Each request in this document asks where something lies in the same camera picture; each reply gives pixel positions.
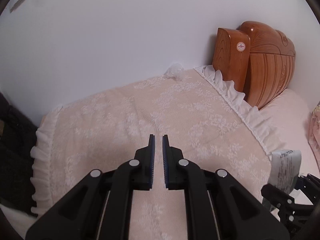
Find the white wall switch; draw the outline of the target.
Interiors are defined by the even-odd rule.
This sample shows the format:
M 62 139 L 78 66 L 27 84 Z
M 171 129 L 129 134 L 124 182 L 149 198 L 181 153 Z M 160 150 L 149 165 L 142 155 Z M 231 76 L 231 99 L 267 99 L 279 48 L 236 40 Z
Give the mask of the white wall switch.
M 18 7 L 20 7 L 23 3 L 25 2 L 25 0 L 17 0 L 10 8 L 10 13 L 12 13 L 13 11 L 15 11 Z

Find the crumpled clear plastic bag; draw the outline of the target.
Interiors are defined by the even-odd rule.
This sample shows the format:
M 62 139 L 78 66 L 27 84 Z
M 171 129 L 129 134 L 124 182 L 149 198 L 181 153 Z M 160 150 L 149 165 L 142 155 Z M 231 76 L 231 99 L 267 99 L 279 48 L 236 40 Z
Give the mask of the crumpled clear plastic bag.
M 182 80 L 184 76 L 184 68 L 181 64 L 174 63 L 167 69 L 164 76 L 167 79 Z

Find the wooden bed headboard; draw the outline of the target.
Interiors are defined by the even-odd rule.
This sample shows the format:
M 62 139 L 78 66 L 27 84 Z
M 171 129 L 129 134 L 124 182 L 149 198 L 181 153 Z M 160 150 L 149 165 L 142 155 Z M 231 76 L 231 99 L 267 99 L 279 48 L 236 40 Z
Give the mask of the wooden bed headboard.
M 267 24 L 245 21 L 238 29 L 218 28 L 213 67 L 245 94 L 245 101 L 263 108 L 289 85 L 296 51 L 287 36 Z

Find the white green paper package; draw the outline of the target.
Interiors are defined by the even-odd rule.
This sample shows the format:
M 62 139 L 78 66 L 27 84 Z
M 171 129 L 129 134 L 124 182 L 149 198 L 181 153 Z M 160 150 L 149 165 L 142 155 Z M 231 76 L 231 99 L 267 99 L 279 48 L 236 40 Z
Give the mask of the white green paper package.
M 268 183 L 290 194 L 295 188 L 302 154 L 300 150 L 277 150 L 271 153 L 271 172 Z

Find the lace tablecloth with ruffle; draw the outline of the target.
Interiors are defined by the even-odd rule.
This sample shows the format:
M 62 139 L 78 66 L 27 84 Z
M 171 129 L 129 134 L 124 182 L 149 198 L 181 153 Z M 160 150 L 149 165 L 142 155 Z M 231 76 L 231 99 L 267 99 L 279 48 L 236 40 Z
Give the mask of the lace tablecloth with ruffle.
M 200 168 L 227 170 L 257 200 L 282 143 L 268 119 L 215 84 L 212 68 L 154 77 L 56 108 L 36 132 L 32 212 L 44 214 L 89 171 L 114 170 L 156 138 L 150 191 L 133 194 L 130 239 L 186 239 L 184 194 L 165 188 L 162 137 Z

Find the folded pink blanket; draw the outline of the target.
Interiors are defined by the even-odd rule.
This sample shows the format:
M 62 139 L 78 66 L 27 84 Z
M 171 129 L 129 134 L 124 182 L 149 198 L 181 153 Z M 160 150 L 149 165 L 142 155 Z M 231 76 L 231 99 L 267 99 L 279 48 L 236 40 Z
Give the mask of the folded pink blanket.
M 317 105 L 312 112 L 309 125 L 308 141 L 314 154 L 319 154 L 319 113 L 319 105 Z

